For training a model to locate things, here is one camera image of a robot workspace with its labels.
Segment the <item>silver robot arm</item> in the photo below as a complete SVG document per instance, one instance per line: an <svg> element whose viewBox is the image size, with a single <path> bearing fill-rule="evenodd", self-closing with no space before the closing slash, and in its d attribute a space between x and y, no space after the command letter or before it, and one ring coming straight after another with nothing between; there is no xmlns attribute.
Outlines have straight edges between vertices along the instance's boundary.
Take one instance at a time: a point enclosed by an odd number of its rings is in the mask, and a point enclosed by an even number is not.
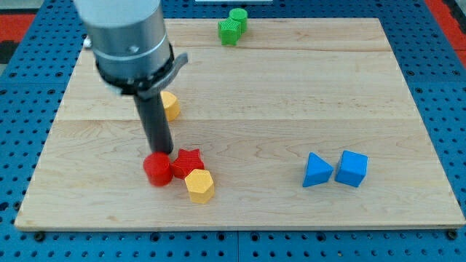
<svg viewBox="0 0 466 262"><path fill-rule="evenodd" d="M175 56L160 0L75 0L101 78L123 95L158 95L188 63Z"/></svg>

